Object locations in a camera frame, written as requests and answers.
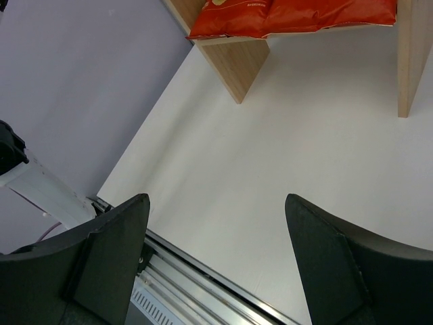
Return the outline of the cassava chips bag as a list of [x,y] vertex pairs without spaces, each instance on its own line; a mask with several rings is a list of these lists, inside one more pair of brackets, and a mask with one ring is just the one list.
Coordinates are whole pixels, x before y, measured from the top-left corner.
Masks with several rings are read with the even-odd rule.
[[392,26],[396,11],[394,0],[274,1],[263,30],[267,34],[313,33],[363,24]]
[[262,38],[272,3],[268,0],[206,1],[188,38]]

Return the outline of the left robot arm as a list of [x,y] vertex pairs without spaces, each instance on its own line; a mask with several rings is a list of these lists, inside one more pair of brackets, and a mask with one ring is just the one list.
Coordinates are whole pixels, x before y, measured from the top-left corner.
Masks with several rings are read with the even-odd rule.
[[1,186],[71,229],[96,218],[91,201],[45,168],[12,127],[1,121]]

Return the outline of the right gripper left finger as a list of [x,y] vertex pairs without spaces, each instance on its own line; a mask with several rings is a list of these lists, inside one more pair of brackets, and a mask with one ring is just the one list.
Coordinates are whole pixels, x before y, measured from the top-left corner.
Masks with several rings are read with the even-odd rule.
[[2,324],[124,324],[150,198],[1,256]]

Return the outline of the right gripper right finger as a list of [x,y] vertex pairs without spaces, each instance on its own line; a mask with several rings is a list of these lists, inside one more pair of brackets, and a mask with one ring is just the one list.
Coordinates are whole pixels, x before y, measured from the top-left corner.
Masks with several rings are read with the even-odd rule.
[[313,324],[431,324],[432,251],[288,194],[286,223]]

